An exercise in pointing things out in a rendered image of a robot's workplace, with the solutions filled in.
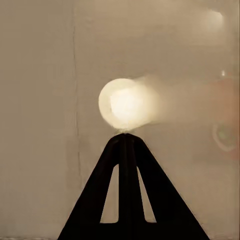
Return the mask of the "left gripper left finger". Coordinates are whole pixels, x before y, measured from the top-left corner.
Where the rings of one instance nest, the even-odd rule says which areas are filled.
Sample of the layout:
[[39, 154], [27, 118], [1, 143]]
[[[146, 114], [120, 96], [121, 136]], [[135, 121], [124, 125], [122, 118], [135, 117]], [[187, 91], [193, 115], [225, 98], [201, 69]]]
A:
[[[100, 223], [113, 168], [117, 164], [118, 222]], [[133, 240], [125, 133], [108, 141], [57, 240]]]

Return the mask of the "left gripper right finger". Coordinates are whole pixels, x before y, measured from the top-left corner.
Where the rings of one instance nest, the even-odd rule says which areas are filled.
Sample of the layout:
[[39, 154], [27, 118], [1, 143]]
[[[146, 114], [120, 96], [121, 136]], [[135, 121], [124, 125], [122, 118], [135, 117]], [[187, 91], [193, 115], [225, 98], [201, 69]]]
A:
[[[210, 240], [145, 142], [125, 139], [133, 240]], [[137, 167], [156, 223], [145, 220]]]

